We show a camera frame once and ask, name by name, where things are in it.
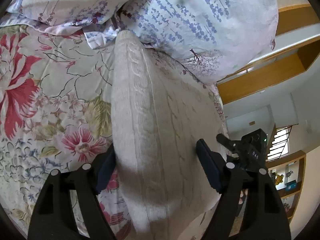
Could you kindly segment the cream knitted sweater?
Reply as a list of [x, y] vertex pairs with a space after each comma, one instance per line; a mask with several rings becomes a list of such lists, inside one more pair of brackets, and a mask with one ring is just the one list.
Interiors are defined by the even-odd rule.
[[223, 157], [226, 123], [216, 95], [130, 31], [114, 46], [111, 96], [120, 190], [131, 239], [200, 239], [219, 194], [195, 152], [199, 139]]

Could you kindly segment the window with metal bars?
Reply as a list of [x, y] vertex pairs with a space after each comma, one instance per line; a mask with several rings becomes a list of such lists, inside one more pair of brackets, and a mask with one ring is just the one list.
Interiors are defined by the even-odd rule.
[[280, 159], [289, 154], [289, 138], [293, 127], [294, 125], [280, 128], [274, 126], [267, 146], [267, 161]]

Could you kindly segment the wooden shelf unit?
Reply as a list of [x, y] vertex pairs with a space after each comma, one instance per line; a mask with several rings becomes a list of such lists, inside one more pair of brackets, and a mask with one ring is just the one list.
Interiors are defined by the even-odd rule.
[[300, 199], [305, 165], [306, 153], [301, 150], [284, 157], [278, 154], [266, 162], [268, 174], [274, 181], [289, 221], [292, 220]]

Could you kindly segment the floral bed quilt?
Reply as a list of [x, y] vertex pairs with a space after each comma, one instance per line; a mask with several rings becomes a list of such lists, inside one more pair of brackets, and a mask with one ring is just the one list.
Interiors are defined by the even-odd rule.
[[[1, 208], [24, 238], [50, 172], [75, 171], [114, 146], [114, 46], [93, 50], [82, 31], [55, 36], [26, 25], [1, 28]], [[221, 105], [214, 86], [182, 67]], [[117, 157], [97, 199], [115, 239], [131, 239]]]

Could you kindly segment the blue floral right pillow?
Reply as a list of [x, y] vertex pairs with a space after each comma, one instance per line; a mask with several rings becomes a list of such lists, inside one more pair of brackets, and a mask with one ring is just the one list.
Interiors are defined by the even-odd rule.
[[277, 0], [129, 0], [84, 35], [98, 49], [131, 31], [212, 85], [272, 49], [277, 25]]

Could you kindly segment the pink floral left pillow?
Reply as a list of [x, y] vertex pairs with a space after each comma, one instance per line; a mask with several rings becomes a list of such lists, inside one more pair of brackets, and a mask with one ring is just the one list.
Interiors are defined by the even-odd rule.
[[12, 0], [1, 26], [27, 25], [52, 35], [71, 35], [102, 24], [129, 0]]

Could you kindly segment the wooden door frame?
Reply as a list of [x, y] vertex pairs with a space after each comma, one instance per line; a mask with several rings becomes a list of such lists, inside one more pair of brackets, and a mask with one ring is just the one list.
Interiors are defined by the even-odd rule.
[[223, 104], [306, 72], [319, 58], [319, 16], [309, 4], [281, 8], [275, 47], [217, 84]]

